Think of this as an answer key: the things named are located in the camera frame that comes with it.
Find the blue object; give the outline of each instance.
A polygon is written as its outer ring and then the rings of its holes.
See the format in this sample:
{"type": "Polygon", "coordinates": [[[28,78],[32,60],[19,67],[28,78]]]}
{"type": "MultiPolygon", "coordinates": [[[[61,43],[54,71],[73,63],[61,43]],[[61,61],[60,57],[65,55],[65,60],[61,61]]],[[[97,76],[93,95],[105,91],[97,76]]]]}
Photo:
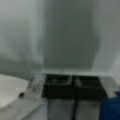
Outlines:
{"type": "Polygon", "coordinates": [[[100,120],[120,120],[120,92],[116,98],[107,99],[102,103],[100,120]]]}

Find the black object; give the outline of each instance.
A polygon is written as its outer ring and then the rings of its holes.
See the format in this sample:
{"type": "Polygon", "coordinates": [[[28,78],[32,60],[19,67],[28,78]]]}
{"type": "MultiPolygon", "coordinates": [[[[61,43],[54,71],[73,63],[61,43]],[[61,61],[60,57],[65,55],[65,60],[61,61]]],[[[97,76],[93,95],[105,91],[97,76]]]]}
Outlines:
{"type": "Polygon", "coordinates": [[[99,77],[48,74],[43,97],[48,99],[74,99],[71,120],[76,120],[79,100],[103,101],[107,98],[107,94],[99,77]]]}
{"type": "Polygon", "coordinates": [[[70,76],[47,75],[43,97],[49,99],[74,99],[70,76]]]}

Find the white surface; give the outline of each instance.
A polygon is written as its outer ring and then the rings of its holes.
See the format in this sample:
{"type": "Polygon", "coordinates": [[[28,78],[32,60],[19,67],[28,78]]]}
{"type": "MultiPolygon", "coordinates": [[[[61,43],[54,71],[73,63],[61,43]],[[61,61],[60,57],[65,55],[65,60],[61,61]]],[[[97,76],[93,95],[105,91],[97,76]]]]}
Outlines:
{"type": "Polygon", "coordinates": [[[27,89],[28,81],[12,76],[0,75],[0,108],[15,101],[27,89]]]}

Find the gray wall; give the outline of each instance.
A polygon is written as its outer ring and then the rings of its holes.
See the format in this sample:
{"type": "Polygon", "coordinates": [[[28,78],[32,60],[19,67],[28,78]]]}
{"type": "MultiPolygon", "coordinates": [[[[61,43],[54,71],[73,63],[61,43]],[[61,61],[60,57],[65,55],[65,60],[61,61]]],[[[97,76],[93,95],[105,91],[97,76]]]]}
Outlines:
{"type": "Polygon", "coordinates": [[[1,0],[0,72],[24,77],[43,68],[70,69],[110,74],[120,83],[119,4],[1,0]]]}

